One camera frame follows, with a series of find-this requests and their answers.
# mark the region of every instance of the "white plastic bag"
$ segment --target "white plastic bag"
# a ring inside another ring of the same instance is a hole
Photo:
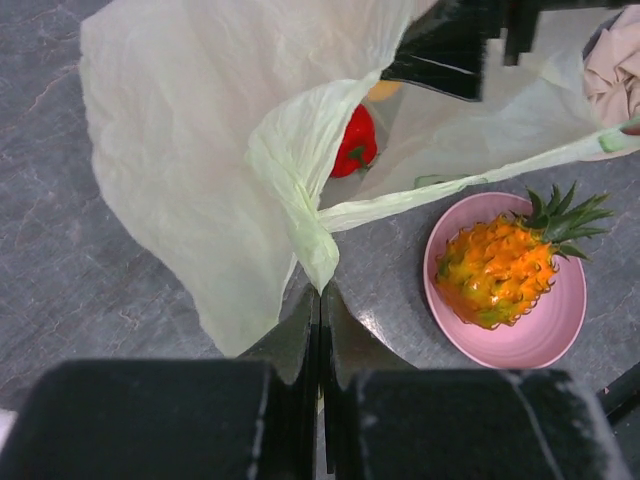
[[[611,13],[545,14],[522,67],[502,67],[492,42],[484,103],[406,86],[354,201],[318,211],[351,112],[432,3],[116,0],[84,22],[103,197],[190,291],[223,353],[275,325],[296,258],[324,288],[331,232],[601,152],[581,50]]]

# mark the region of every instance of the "pink plate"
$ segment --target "pink plate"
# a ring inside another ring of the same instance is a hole
[[[481,193],[456,203],[442,216],[431,233],[424,259],[427,299],[445,335],[472,360],[493,368],[542,368],[565,354],[582,327],[587,287],[579,259],[567,261],[556,256],[559,271],[551,292],[513,327],[485,330],[462,323],[433,284],[436,257],[444,252],[447,239],[455,237],[461,228],[490,222],[509,210],[530,213],[531,203],[508,193]]]

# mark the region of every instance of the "gray marble countertop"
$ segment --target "gray marble countertop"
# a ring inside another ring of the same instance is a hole
[[[9,0],[0,9],[0,407],[48,368],[86,357],[218,356],[189,295],[99,196],[80,81],[79,22],[107,0]],[[609,191],[611,235],[586,243],[589,305],[557,364],[594,389],[640,360],[640,156],[527,174],[337,235],[336,280],[356,316],[420,367],[473,367],[434,324],[422,256],[438,217],[477,191]],[[296,273],[283,314],[304,284]]]

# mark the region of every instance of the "bowl rim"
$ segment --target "bowl rim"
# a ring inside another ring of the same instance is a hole
[[[529,199],[521,197],[519,195],[515,195],[513,193],[497,192],[496,191],[496,192],[475,193],[475,194],[469,195],[468,197],[465,197],[465,198],[457,201],[453,205],[451,205],[451,207],[449,207],[447,209],[447,211],[445,211],[442,214],[442,216],[438,219],[438,221],[436,222],[435,226],[431,230],[431,233],[429,234],[429,240],[427,241],[427,247],[425,248],[424,259],[423,259],[422,277],[423,277],[423,282],[424,282],[424,289],[425,289],[425,292],[426,292],[426,295],[427,295],[427,302],[429,303],[429,309],[431,310],[431,314],[432,314],[433,318],[435,319],[436,323],[438,324],[438,327],[445,334],[445,336],[449,339],[449,341],[460,352],[462,352],[464,355],[466,355],[468,358],[470,358],[474,362],[478,363],[479,365],[482,365],[483,367],[488,367],[488,368],[503,369],[503,368],[508,368],[508,367],[500,367],[500,366],[492,365],[489,362],[481,360],[480,358],[476,357],[474,354],[468,352],[466,349],[464,349],[464,348],[462,348],[460,346],[460,344],[455,340],[455,338],[453,338],[450,335],[450,333],[447,330],[447,328],[443,325],[442,321],[440,320],[438,315],[435,313],[434,299],[432,298],[433,294],[431,293],[430,288],[429,288],[429,284],[430,284],[429,271],[428,271],[429,252],[430,252],[430,250],[432,248],[432,244],[433,244],[433,240],[434,240],[436,232],[442,226],[442,224],[445,222],[447,217],[451,214],[451,212],[454,209],[460,208],[466,202],[472,201],[474,199],[477,200],[478,197],[487,197],[487,196],[503,197],[503,198],[515,198],[515,199],[518,199],[518,200],[524,200],[525,202],[527,202],[529,204],[531,203]],[[576,339],[578,338],[578,335],[580,334],[580,331],[582,330],[582,326],[584,325],[584,318],[585,318],[585,315],[586,315],[586,312],[587,312],[587,281],[586,281],[586,277],[585,277],[585,274],[584,274],[584,268],[582,267],[582,262],[580,261],[579,258],[575,258],[575,261],[577,262],[578,274],[580,276],[579,287],[577,287],[577,288],[582,288],[582,290],[584,292],[583,301],[582,301],[582,308],[581,308],[581,312],[580,312],[580,321],[577,323],[575,332],[571,336],[571,339],[567,342],[567,345],[565,347],[563,347],[562,350],[558,354],[554,355],[551,359],[549,359],[549,360],[547,360],[547,361],[545,361],[545,362],[543,362],[543,363],[541,363],[539,365],[535,365],[535,366],[531,366],[531,367],[527,367],[527,368],[531,368],[531,369],[546,368],[549,365],[552,365],[553,363],[555,363],[558,360],[560,360],[567,353],[567,351],[571,348],[571,346],[575,343]]]

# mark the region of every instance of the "pineapple crown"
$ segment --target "pineapple crown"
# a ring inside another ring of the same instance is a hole
[[[553,185],[553,195],[549,203],[545,203],[533,190],[527,188],[533,211],[530,215],[516,214],[526,228],[538,230],[542,233],[542,241],[550,243],[555,253],[561,257],[578,257],[588,260],[578,247],[570,243],[582,237],[591,238],[593,235],[607,233],[606,228],[588,226],[589,223],[601,218],[611,217],[614,212],[598,208],[608,195],[594,195],[574,207],[567,210],[573,200],[576,190],[574,182],[569,192],[563,197],[560,188]]]

